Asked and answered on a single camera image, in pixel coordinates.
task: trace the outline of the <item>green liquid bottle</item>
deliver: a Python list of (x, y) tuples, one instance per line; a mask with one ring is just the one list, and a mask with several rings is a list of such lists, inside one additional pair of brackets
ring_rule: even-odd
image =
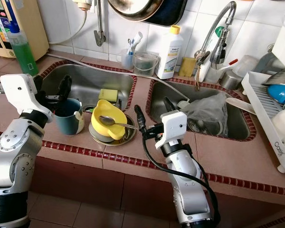
[(24, 74), (35, 76), (38, 68), (30, 50), (28, 39), (23, 31), (20, 31), (17, 24), (10, 22), (10, 32), (8, 38)]

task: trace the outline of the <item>blue bowl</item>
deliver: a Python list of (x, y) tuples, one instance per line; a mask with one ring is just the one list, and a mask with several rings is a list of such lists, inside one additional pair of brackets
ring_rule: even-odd
[(270, 85), (267, 92), (272, 99), (280, 104), (285, 104), (285, 85)]

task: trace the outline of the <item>dish soap bottle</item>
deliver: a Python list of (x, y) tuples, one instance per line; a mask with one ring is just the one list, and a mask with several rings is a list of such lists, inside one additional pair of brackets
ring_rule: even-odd
[(39, 71), (25, 33), (20, 31), (18, 24), (13, 21), (10, 22), (9, 29), (8, 38), (22, 72), (31, 76), (38, 74)]
[(160, 79), (172, 78), (181, 52), (183, 38), (180, 35), (180, 26), (172, 25), (170, 33), (163, 37), (160, 51), (160, 63), (155, 69), (157, 77)]

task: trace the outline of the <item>teal mug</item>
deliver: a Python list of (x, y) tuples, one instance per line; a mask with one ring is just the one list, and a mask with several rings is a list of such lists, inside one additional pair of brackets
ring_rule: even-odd
[(81, 102), (71, 98), (61, 102), (55, 111), (55, 120), (63, 134), (73, 135), (81, 132), (85, 125)]

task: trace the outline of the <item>yellow bowl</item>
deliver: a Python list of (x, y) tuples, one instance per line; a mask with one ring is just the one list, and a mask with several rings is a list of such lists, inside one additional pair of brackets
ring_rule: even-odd
[(104, 125), (99, 120), (99, 116), (101, 115), (113, 118), (116, 123), (126, 124), (127, 117), (125, 114), (110, 102), (99, 100), (91, 117), (92, 125), (98, 133), (107, 137), (112, 137), (115, 140), (120, 140), (125, 134), (124, 127), (116, 124), (111, 126)]

